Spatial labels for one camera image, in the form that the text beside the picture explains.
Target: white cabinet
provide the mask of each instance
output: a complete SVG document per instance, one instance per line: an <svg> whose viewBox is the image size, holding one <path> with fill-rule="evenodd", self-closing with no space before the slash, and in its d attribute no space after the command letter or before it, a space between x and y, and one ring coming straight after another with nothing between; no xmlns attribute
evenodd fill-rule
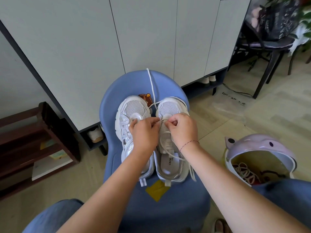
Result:
<svg viewBox="0 0 311 233"><path fill-rule="evenodd" d="M174 80L186 85L205 74L220 0L178 0Z"/></svg>
<svg viewBox="0 0 311 233"><path fill-rule="evenodd" d="M173 78L177 0L110 0L125 72Z"/></svg>
<svg viewBox="0 0 311 233"><path fill-rule="evenodd" d="M221 0L205 75L227 67L250 0Z"/></svg>
<svg viewBox="0 0 311 233"><path fill-rule="evenodd" d="M78 130L124 74L109 0L0 0L0 19Z"/></svg>

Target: person's left hand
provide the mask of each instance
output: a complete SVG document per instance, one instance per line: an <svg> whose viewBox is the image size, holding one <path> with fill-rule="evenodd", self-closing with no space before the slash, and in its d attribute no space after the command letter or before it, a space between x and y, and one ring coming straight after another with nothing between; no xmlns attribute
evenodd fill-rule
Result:
<svg viewBox="0 0 311 233"><path fill-rule="evenodd" d="M160 118L149 117L143 120L135 119L129 130L133 136L134 150L141 154L151 155L158 145L158 134L161 126Z"/></svg>

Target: bracelet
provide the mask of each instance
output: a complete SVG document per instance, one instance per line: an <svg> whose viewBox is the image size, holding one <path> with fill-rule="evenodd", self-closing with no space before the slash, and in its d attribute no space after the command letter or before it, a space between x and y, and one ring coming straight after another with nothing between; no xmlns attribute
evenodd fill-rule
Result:
<svg viewBox="0 0 311 233"><path fill-rule="evenodd" d="M196 142L198 142L198 143L200 144L200 142L197 141L197 140L192 140L192 141L196 141ZM184 147L185 145L187 145L188 143L192 142L192 141L188 141L186 144L183 145L183 147ZM181 147L181 149L182 149L183 147ZM181 153L181 149L179 150L180 153Z"/></svg>

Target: blue denim pants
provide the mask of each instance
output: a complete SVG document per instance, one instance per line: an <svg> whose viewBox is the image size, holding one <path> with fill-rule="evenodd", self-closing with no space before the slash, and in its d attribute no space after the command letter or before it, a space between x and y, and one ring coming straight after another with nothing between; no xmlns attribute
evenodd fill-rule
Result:
<svg viewBox="0 0 311 233"><path fill-rule="evenodd" d="M253 189L311 229L311 182L284 179ZM36 216L23 233L55 233L82 205L77 199L61 200Z"/></svg>

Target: blue stool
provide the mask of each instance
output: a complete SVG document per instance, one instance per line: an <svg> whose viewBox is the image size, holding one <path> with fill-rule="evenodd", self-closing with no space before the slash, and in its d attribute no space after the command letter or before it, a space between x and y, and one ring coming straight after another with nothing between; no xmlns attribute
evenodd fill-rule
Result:
<svg viewBox="0 0 311 233"><path fill-rule="evenodd" d="M150 70L156 102L165 97L182 99L189 108L183 90L168 76ZM115 117L120 103L128 96L150 94L151 83L147 70L129 72L114 81L106 91L99 109L99 118L108 140L108 158L104 182L121 164L122 144L115 133ZM156 171L147 179L147 186L158 179ZM174 184L156 202L137 182L121 221L119 232L161 232L164 230L200 231L210 209L210 196L199 177L194 182L190 175L181 184Z"/></svg>

